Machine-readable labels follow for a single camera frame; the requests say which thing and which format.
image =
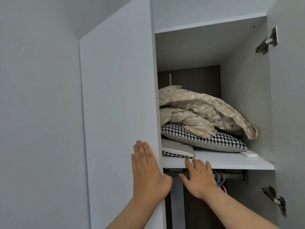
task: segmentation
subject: blanket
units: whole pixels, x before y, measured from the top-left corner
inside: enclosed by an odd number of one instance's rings
[[[159,90],[161,127],[166,123],[180,123],[193,134],[208,138],[215,136],[215,127],[233,135],[256,139],[256,127],[223,100],[168,86]]]

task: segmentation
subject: door hinge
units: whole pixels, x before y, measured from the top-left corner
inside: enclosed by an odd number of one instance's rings
[[[278,204],[282,215],[284,215],[287,218],[287,212],[286,212],[286,200],[283,197],[277,198],[276,197],[276,190],[269,186],[269,188],[263,187],[263,193],[267,195],[267,197],[273,201],[275,204]]]
[[[271,36],[266,38],[256,49],[255,53],[262,52],[263,55],[269,52],[269,44],[272,44],[274,47],[278,44],[278,28],[274,27],[271,31]]]

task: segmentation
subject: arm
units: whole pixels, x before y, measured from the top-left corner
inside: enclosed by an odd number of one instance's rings
[[[179,175],[185,187],[192,195],[203,199],[210,206],[226,229],[279,229],[218,188],[209,162],[206,162],[205,166],[201,160],[193,159],[193,166],[186,159],[185,163],[190,180],[183,174]]]
[[[134,151],[132,199],[106,229],[143,229],[173,184],[170,176],[161,174],[147,142],[137,141]]]

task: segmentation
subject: person's left hand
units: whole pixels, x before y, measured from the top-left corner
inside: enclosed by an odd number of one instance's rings
[[[138,204],[156,208],[170,192],[172,177],[161,174],[154,154],[147,142],[137,141],[132,154],[132,173],[134,177],[133,197]]]

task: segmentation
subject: open cabinet door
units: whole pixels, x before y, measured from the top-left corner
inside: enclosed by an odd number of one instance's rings
[[[281,228],[305,228],[305,0],[277,0],[267,12],[277,197],[287,200]]]
[[[91,228],[103,229],[132,197],[137,140],[162,167],[150,0],[132,0],[79,43]],[[160,205],[146,228],[164,220]]]

